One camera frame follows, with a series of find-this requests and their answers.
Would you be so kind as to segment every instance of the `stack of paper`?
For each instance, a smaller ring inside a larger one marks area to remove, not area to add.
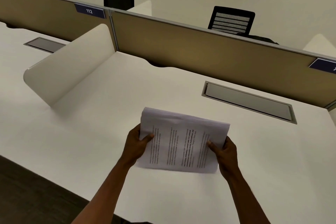
[[[218,162],[206,142],[223,147],[230,124],[145,107],[140,139],[155,137],[146,147],[138,166],[184,172],[214,173]]]

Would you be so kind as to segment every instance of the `person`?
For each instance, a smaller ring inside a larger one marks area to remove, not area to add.
[[[111,223],[127,173],[136,163],[137,159],[142,156],[145,152],[146,145],[154,137],[153,134],[149,134],[140,140],[139,135],[140,124],[128,133],[120,159],[92,200],[78,214],[72,224]],[[236,145],[229,137],[226,137],[222,149],[219,149],[210,141],[207,142],[207,145],[216,154],[219,170],[229,184],[239,222],[241,224],[270,224],[263,209],[240,172]]]

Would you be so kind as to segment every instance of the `person's left hand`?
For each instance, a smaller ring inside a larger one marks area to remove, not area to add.
[[[139,135],[140,124],[128,133],[124,151],[119,160],[129,167],[133,166],[136,163],[137,159],[143,155],[146,149],[146,145],[154,137],[153,134],[149,134],[145,136],[142,140],[140,140]]]

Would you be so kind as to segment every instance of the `person's right arm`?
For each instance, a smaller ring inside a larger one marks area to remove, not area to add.
[[[212,142],[208,147],[216,154],[221,174],[227,180],[241,224],[270,224],[238,167],[237,147],[226,137],[222,149]]]

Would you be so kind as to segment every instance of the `desk number plate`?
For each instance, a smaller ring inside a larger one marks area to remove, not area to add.
[[[336,74],[336,62],[334,61],[325,59],[316,59],[309,67]]]
[[[86,5],[75,4],[78,13],[88,14],[91,16],[99,17],[105,19],[105,13],[103,9],[98,9]]]

